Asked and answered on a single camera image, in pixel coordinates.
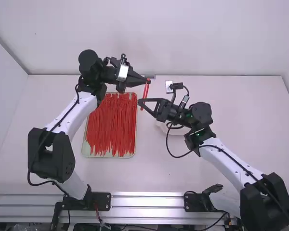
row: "red cable tie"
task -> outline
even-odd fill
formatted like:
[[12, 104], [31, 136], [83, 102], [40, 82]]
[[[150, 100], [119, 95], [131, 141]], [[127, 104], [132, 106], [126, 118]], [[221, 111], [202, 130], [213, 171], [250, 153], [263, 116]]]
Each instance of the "red cable tie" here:
[[148, 82], [145, 83], [144, 86], [144, 94], [143, 94], [143, 99], [146, 99], [148, 97], [148, 92], [149, 92], [149, 84]]

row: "white wall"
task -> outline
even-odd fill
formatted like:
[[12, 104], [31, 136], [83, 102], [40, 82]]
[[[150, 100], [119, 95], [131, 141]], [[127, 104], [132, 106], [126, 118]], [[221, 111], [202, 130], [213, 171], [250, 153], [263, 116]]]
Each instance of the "white wall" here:
[[0, 45], [0, 149], [26, 79], [26, 72]]
[[5, 0], [0, 38], [33, 74], [77, 74], [91, 48], [141, 73], [275, 74], [289, 90], [289, 0]]

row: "wire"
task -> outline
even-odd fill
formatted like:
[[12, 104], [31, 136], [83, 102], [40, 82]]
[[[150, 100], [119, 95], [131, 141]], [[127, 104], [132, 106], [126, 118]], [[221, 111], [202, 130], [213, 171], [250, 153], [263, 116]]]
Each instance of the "wire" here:
[[218, 220], [216, 222], [214, 222], [213, 224], [211, 224], [210, 226], [206, 227], [205, 229], [201, 229], [201, 230], [195, 230], [195, 231], [205, 231], [205, 230], [208, 230], [210, 228], [212, 228], [214, 225], [216, 225], [218, 222], [220, 222], [221, 219], [223, 219], [223, 217], [228, 214], [227, 212], [223, 213], [223, 215], [218, 218]]
[[189, 96], [189, 90], [187, 89], [187, 87], [183, 85], [183, 88], [185, 88], [185, 90], [187, 91], [187, 96]]
[[179, 127], [176, 127], [176, 128], [172, 128], [172, 125], [173, 125], [172, 122], [168, 122], [168, 123], [166, 124], [166, 126], [168, 127], [168, 131], [167, 131], [167, 134], [166, 134], [166, 148], [167, 148], [168, 153], [169, 153], [173, 158], [177, 158], [177, 159], [178, 159], [178, 158], [182, 158], [182, 157], [190, 154], [193, 150], [188, 151], [187, 153], [185, 153], [185, 154], [183, 154], [183, 155], [180, 155], [180, 156], [175, 156], [175, 155], [173, 155], [173, 154], [170, 152], [169, 147], [168, 147], [168, 136], [169, 136], [170, 130], [171, 130], [171, 129], [181, 129], [181, 128], [184, 127], [184, 126], [179, 126]]
[[126, 224], [122, 229], [117, 230], [117, 231], [123, 231], [126, 227], [128, 227], [128, 224]]
[[68, 214], [68, 226], [71, 224], [71, 215], [69, 213], [69, 209], [67, 211], [67, 214]]
[[[42, 139], [42, 141], [40, 142], [39, 144], [39, 147], [38, 147], [38, 150], [37, 152], [33, 155], [33, 160], [35, 159], [35, 156], [36, 154], [39, 152], [40, 148], [42, 147], [42, 145], [45, 143], [45, 141], [47, 140], [47, 138], [50, 136], [50, 134], [52, 133], [53, 130], [55, 130], [57, 127], [60, 127], [61, 126], [61, 123], [62, 121], [67, 117], [67, 115], [74, 109], [74, 107], [79, 103], [79, 93], [77, 91], [77, 87], [78, 87], [78, 84], [76, 84], [75, 86], [75, 92], [76, 92], [76, 95], [77, 95], [77, 100], [75, 101], [75, 103], [71, 106], [71, 108], [64, 114], [64, 116], [52, 127], [52, 129], [50, 129], [47, 133], [47, 135]], [[61, 192], [63, 192], [64, 194], [68, 195], [68, 193], [66, 191], [64, 191], [56, 181], [54, 180], [47, 180], [47, 181], [44, 181], [42, 183], [38, 183], [38, 184], [34, 184], [31, 182], [31, 179], [30, 179], [30, 173], [31, 173], [31, 170], [32, 170], [32, 167], [33, 167], [33, 161], [31, 162], [31, 165], [30, 167], [28, 168], [28, 173], [27, 173], [27, 181], [29, 183], [29, 185], [31, 186], [40, 186], [40, 185], [43, 185], [43, 184], [47, 184], [47, 183], [51, 183], [53, 185], [55, 185]]]
[[124, 229], [126, 227], [136, 227], [136, 228], [141, 228], [141, 229], [147, 229], [147, 230], [152, 230], [152, 231], [158, 231], [156, 229], [153, 229], [153, 228], [147, 228], [147, 227], [144, 227], [144, 226], [140, 226], [140, 225], [125, 225], [124, 226]]
[[228, 156], [232, 161], [234, 161], [240, 168], [242, 168], [247, 175], [250, 175], [261, 187], [262, 189], [273, 199], [273, 201], [277, 204], [277, 206], [280, 208], [280, 210], [282, 211], [282, 213], [285, 215], [285, 217], [287, 218], [287, 220], [289, 221], [289, 216], [286, 213], [285, 209], [281, 206], [281, 204], [278, 202], [278, 200], [275, 198], [275, 196], [267, 189], [267, 187], [261, 182], [259, 181], [253, 174], [252, 172], [248, 171], [244, 166], [242, 166], [237, 160], [235, 160], [231, 155], [229, 155], [226, 151], [224, 151], [222, 148], [215, 146], [215, 145], [210, 145], [210, 144], [205, 144], [205, 145], [201, 145], [199, 146], [199, 148], [204, 148], [204, 147], [212, 147], [212, 148], [216, 148], [219, 152], [224, 153], [226, 156]]

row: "white table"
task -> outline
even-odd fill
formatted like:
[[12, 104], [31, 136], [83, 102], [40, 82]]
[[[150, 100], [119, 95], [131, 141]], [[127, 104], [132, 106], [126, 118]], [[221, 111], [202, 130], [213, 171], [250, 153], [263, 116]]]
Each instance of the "white table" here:
[[[0, 153], [0, 196], [38, 194], [49, 195], [54, 200], [53, 195], [59, 194], [51, 185], [28, 185], [26, 138], [33, 127], [42, 128], [64, 109], [74, 96], [77, 78], [29, 77]], [[156, 76], [148, 97], [170, 98], [165, 92], [165, 80], [182, 81], [190, 90], [189, 104], [210, 103], [214, 120], [211, 128], [217, 136], [255, 168], [279, 174], [289, 192], [289, 95], [281, 77]], [[129, 91], [142, 97], [143, 89], [140, 86]], [[114, 91], [114, 87], [110, 86], [109, 91]], [[177, 102], [184, 94], [184, 90], [178, 91]], [[138, 110], [137, 121], [136, 154], [130, 159], [83, 157], [80, 150], [85, 123], [79, 128], [72, 141], [75, 170], [94, 191], [146, 192], [146, 195], [167, 192], [163, 194], [167, 197], [171, 192], [179, 192], [179, 195], [188, 190], [201, 192], [221, 183], [224, 185], [222, 193], [238, 198], [228, 180], [196, 154], [171, 158], [165, 147], [165, 134], [148, 113]], [[169, 141], [174, 154], [187, 151], [183, 137], [170, 137]], [[34, 174], [31, 178], [33, 182], [41, 182]], [[27, 211], [24, 215], [29, 216], [36, 210]], [[52, 213], [53, 208], [49, 207], [48, 211]]]

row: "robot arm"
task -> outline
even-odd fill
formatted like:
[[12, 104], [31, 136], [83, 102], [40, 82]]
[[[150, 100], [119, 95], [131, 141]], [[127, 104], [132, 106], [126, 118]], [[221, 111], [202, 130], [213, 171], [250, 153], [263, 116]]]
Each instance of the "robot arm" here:
[[[88, 205], [91, 189], [74, 171], [71, 141], [84, 119], [103, 100], [105, 83], [115, 84], [116, 90], [124, 93], [126, 87], [150, 83], [150, 80], [134, 72], [124, 54], [120, 60], [106, 57], [102, 61], [94, 51], [85, 50], [79, 55], [79, 70], [81, 76], [71, 103], [45, 128], [33, 128], [28, 134], [28, 182], [32, 186], [51, 182], [69, 197]], [[50, 180], [33, 184], [30, 173]]]
[[[289, 225], [289, 195], [283, 180], [276, 173], [265, 175], [253, 168], [216, 137], [210, 128], [213, 119], [208, 103], [197, 102], [190, 105], [188, 109], [185, 108], [189, 100], [189, 91], [187, 90], [187, 94], [180, 104], [175, 105], [176, 90], [183, 88], [187, 90], [183, 83], [166, 81], [166, 92], [173, 93], [171, 101], [161, 98], [139, 99], [138, 104], [157, 121], [170, 121], [170, 126], [167, 126], [169, 130], [172, 125], [181, 125], [181, 127], [191, 129], [184, 135], [188, 149], [213, 164], [234, 185], [240, 194], [240, 206], [231, 208], [231, 210], [240, 210], [240, 217], [248, 230], [275, 231]], [[155, 109], [151, 110], [145, 105], [145, 102], [156, 102]], [[186, 192], [184, 195], [186, 212], [216, 210], [214, 207], [216, 200], [211, 200], [210, 194], [218, 192], [222, 187], [217, 184], [202, 193]], [[225, 210], [226, 206], [218, 206], [218, 209]]]

